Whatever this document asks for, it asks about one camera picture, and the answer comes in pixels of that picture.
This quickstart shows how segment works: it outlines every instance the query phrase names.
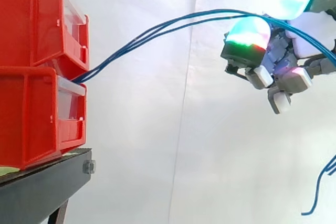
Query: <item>blue wire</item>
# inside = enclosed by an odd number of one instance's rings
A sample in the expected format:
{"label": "blue wire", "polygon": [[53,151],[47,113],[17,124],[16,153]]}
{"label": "blue wire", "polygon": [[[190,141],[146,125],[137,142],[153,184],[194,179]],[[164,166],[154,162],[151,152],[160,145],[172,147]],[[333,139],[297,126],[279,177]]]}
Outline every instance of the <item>blue wire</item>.
{"label": "blue wire", "polygon": [[110,56],[107,60],[105,60],[105,62],[101,63],[101,65],[99,65],[99,69],[94,69],[92,71],[95,71],[95,73],[93,73],[92,75],[90,75],[90,77],[87,77],[82,79],[81,82],[85,82],[91,78],[93,78],[94,76],[96,76],[97,74],[99,74],[110,62],[120,58],[121,56],[137,49],[138,47],[146,44],[147,42],[157,38],[157,37],[160,37],[160,36],[163,36],[165,34],[168,34],[168,33],[172,33],[174,31],[177,31],[177,30],[180,30],[180,29],[183,29],[183,28],[186,28],[188,26],[193,26],[193,25],[198,25],[198,24],[201,24],[201,23],[205,23],[205,22],[210,22],[210,21],[218,21],[218,20],[228,20],[228,19],[234,19],[234,18],[244,18],[244,17],[248,17],[247,15],[237,15],[237,16],[231,16],[231,17],[218,17],[218,18],[210,18],[210,19],[205,19],[205,20],[201,20],[201,21],[197,21],[197,22],[192,22],[192,23],[189,23],[189,24],[186,24],[186,25],[183,25],[183,26],[180,26],[180,27],[176,27],[174,29],[170,29],[170,30],[167,30],[163,33],[159,33],[155,36],[152,36],[152,34],[144,37],[143,39],[139,40],[138,42],[136,42],[135,44],[133,44],[131,47],[124,47],[122,48],[122,50],[119,50],[118,52],[114,53],[112,56]]}
{"label": "blue wire", "polygon": [[[318,200],[319,200],[319,192],[320,192],[320,184],[321,184],[321,180],[322,180],[322,176],[324,173],[329,172],[330,170],[332,170],[334,167],[336,167],[336,163],[331,165],[334,161],[336,160],[336,156],[334,158],[332,158],[331,161],[329,161],[329,163],[325,166],[325,168],[321,171],[321,173],[319,174],[319,177],[317,179],[317,183],[316,183],[316,190],[315,190],[315,199],[314,199],[314,203],[313,206],[311,207],[309,212],[303,212],[301,215],[302,216],[307,216],[307,215],[311,215],[317,206]],[[335,172],[335,170],[333,170],[331,173],[329,173],[328,175],[331,176],[333,173]]]}
{"label": "blue wire", "polygon": [[[195,18],[195,17],[205,16],[205,15],[212,15],[212,14],[220,14],[220,13],[238,13],[238,14],[241,14],[241,15],[232,16],[232,17],[217,17],[217,18],[205,19],[205,20],[201,20],[201,21],[198,21],[198,22],[193,22],[193,23],[190,23],[190,24],[186,24],[186,25],[183,25],[183,26],[180,26],[180,27],[176,27],[174,29],[170,29],[170,30],[167,30],[167,31],[162,32],[162,33],[158,33],[159,31],[163,30],[164,28],[167,28],[168,26],[170,26],[170,25],[172,25],[172,24],[174,24],[178,21],[184,20],[184,19]],[[176,18],[176,19],[170,20],[168,22],[164,22],[162,24],[159,24],[157,26],[154,26],[154,27],[148,29],[147,31],[143,32],[141,35],[137,36],[135,39],[133,39],[132,41],[127,43],[121,49],[116,51],[114,54],[112,54],[110,57],[108,57],[105,61],[103,61],[100,65],[98,65],[94,69],[92,69],[92,70],[88,71],[87,73],[85,73],[85,74],[79,76],[78,78],[76,78],[74,80],[74,82],[82,83],[82,82],[90,80],[91,78],[93,78],[94,76],[99,74],[112,61],[114,61],[114,60],[120,58],[121,56],[137,49],[138,47],[141,47],[142,45],[148,43],[149,41],[151,41],[155,38],[158,38],[160,36],[163,36],[165,34],[172,33],[174,31],[183,29],[185,27],[193,26],[193,25],[197,25],[197,24],[201,24],[201,23],[205,23],[205,22],[211,22],[211,21],[217,21],[217,20],[226,20],[226,19],[233,19],[233,18],[242,18],[242,17],[248,17],[248,16],[254,16],[254,17],[262,18],[265,21],[267,21],[268,23],[276,24],[277,26],[279,26],[279,27],[281,27],[285,30],[288,30],[288,31],[291,31],[291,32],[297,34],[298,36],[300,36],[304,40],[306,40],[308,43],[310,43],[314,47],[316,47],[319,51],[321,51],[336,66],[336,56],[331,51],[329,51],[329,49],[327,49],[322,43],[320,43],[319,41],[317,41],[316,39],[314,39],[310,35],[302,32],[299,29],[296,29],[296,28],[288,25],[286,22],[283,22],[283,21],[277,20],[277,19],[273,19],[273,18],[260,16],[260,15],[249,13],[249,12],[240,11],[240,10],[216,9],[216,10],[209,10],[209,11],[205,11],[205,12],[188,14],[188,15],[185,15],[183,17]],[[319,190],[320,190],[320,184],[321,184],[322,176],[323,176],[324,173],[327,173],[327,172],[331,171],[333,168],[334,168],[334,170],[332,170],[328,175],[331,176],[331,175],[333,175],[333,173],[336,172],[336,163],[331,165],[335,160],[336,160],[336,156],[326,165],[326,167],[319,174],[319,177],[317,179],[315,199],[314,199],[313,206],[312,206],[312,208],[309,212],[303,212],[302,213],[303,216],[311,215],[314,212],[314,210],[316,209],[318,198],[319,198]]]}
{"label": "blue wire", "polygon": [[[319,51],[321,51],[325,56],[327,56],[331,60],[331,62],[336,66],[336,56],[331,51],[329,51],[323,44],[321,44],[319,41],[312,38],[308,34],[302,32],[302,31],[300,31],[300,30],[298,30],[294,27],[291,27],[290,25],[288,25],[287,23],[285,23],[283,21],[276,20],[276,19],[273,19],[273,18],[264,17],[264,16],[260,16],[260,15],[249,13],[249,12],[240,11],[240,10],[215,9],[215,10],[209,10],[209,11],[204,11],[204,12],[188,14],[188,15],[185,15],[183,17],[176,18],[176,19],[170,20],[168,22],[164,22],[162,24],[159,24],[157,26],[154,26],[154,27],[150,28],[149,30],[142,33],[140,36],[137,36],[137,38],[135,38],[132,41],[130,41],[129,43],[127,43],[124,47],[119,49],[117,52],[112,54],[109,58],[107,58],[105,61],[103,61],[100,65],[98,65],[94,69],[92,69],[92,70],[88,71],[87,73],[85,73],[85,74],[79,76],[78,78],[76,78],[74,80],[74,82],[81,83],[81,82],[88,81],[91,78],[93,78],[94,76],[96,76],[98,73],[100,73],[109,63],[111,63],[112,61],[114,61],[114,60],[120,58],[121,56],[129,53],[130,51],[134,50],[135,48],[138,48],[138,47],[144,45],[145,43],[151,41],[154,38],[157,38],[157,37],[162,36],[162,35],[167,34],[167,33],[171,33],[171,32],[173,32],[175,30],[178,30],[178,29],[182,29],[182,28],[176,28],[176,29],[172,29],[170,31],[164,32],[164,33],[156,34],[158,31],[164,29],[165,27],[167,27],[169,25],[172,25],[173,23],[176,23],[176,22],[178,22],[180,20],[184,20],[184,19],[195,18],[195,17],[205,16],[205,15],[219,14],[219,13],[238,13],[238,14],[243,14],[243,15],[246,15],[246,16],[255,16],[255,17],[263,18],[265,21],[267,21],[269,23],[276,24],[277,26],[279,26],[283,29],[286,29],[288,31],[291,31],[291,32],[299,35],[300,37],[305,39],[307,42],[312,44],[314,47],[316,47]],[[208,21],[213,21],[213,19],[203,20],[203,21],[199,22],[198,24],[203,23],[203,22],[208,22]],[[184,28],[184,27],[187,27],[187,26],[190,26],[190,25],[194,25],[194,24],[187,24],[187,25],[182,26],[182,27]],[[143,35],[147,34],[148,32],[151,32],[155,29],[157,29],[157,30],[152,32],[151,34],[149,34],[145,38],[141,39],[140,41],[137,41]]]}

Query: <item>red storage bin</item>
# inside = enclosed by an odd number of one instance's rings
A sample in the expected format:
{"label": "red storage bin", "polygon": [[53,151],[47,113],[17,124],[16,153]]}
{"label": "red storage bin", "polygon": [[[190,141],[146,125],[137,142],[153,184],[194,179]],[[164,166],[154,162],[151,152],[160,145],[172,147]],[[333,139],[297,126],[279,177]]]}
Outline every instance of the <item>red storage bin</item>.
{"label": "red storage bin", "polygon": [[88,17],[73,2],[0,3],[0,66],[53,67],[69,80],[89,69]]}
{"label": "red storage bin", "polygon": [[86,87],[53,68],[0,67],[0,166],[25,169],[86,140]]}

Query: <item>bolt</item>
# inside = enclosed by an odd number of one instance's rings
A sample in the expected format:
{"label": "bolt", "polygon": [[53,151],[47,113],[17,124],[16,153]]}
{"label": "bolt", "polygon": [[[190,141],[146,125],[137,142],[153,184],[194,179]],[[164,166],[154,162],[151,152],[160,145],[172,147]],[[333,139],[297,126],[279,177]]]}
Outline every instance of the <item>bolt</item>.
{"label": "bolt", "polygon": [[85,174],[94,174],[96,172],[96,161],[86,160],[83,164],[83,172]]}

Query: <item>white fabric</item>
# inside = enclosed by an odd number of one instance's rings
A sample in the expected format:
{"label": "white fabric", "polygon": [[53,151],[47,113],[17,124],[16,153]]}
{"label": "white fabric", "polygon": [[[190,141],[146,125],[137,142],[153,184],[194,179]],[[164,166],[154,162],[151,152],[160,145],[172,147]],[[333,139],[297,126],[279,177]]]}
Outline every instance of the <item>white fabric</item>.
{"label": "white fabric", "polygon": [[[90,17],[91,66],[147,28],[211,8],[260,12],[265,0],[76,0]],[[224,73],[234,22],[185,29],[119,59],[88,82],[97,172],[66,223],[334,223],[335,76],[274,115],[266,91]]]}

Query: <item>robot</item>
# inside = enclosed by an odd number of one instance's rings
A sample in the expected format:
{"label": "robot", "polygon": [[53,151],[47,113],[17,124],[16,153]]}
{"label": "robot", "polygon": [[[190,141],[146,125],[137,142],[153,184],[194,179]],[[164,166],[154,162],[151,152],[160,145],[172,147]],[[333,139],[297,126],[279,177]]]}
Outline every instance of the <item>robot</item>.
{"label": "robot", "polygon": [[[335,52],[336,0],[309,0],[305,8],[298,17],[286,22]],[[221,54],[228,61],[225,71],[250,82],[258,90],[267,89],[268,101],[276,114],[288,111],[292,96],[309,89],[315,76],[336,72],[333,63],[317,49],[282,28],[270,25],[265,51],[232,49],[230,34],[225,35]],[[260,60],[256,60],[258,54],[263,55]]]}

